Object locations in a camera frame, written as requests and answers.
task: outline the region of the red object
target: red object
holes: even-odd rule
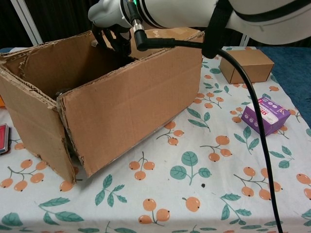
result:
[[[7,124],[0,125],[0,154],[8,151],[9,127]]]

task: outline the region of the purple box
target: purple box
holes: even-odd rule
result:
[[[280,129],[290,116],[290,112],[288,110],[267,97],[260,98],[258,103],[260,106],[266,136]],[[259,133],[257,117],[252,103],[246,106],[242,115],[242,120]]]

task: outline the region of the table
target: table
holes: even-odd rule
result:
[[[219,63],[203,59],[194,103],[120,159],[89,179],[74,159],[74,186],[23,148],[0,109],[12,127],[0,156],[0,232],[276,232],[259,135],[241,121],[248,91],[228,84]],[[283,230],[309,232],[311,130],[273,75],[254,87],[291,110],[267,142]]]

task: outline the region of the white pole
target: white pole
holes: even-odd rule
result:
[[[31,17],[31,14],[28,10],[28,7],[25,1],[24,0],[11,0],[11,3],[13,4],[15,11],[20,21],[22,22],[32,44],[33,45],[42,44],[43,41],[41,39],[41,36],[39,34],[37,27],[35,26],[35,22],[33,21],[33,18]]]

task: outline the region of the open cardboard box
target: open cardboard box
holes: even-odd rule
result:
[[[155,36],[163,34],[203,37],[193,29]],[[0,56],[0,94],[26,149],[70,182],[68,145],[91,176],[190,105],[199,87],[200,50],[133,47],[124,58],[93,41],[87,32]],[[54,101],[64,88],[72,90]]]

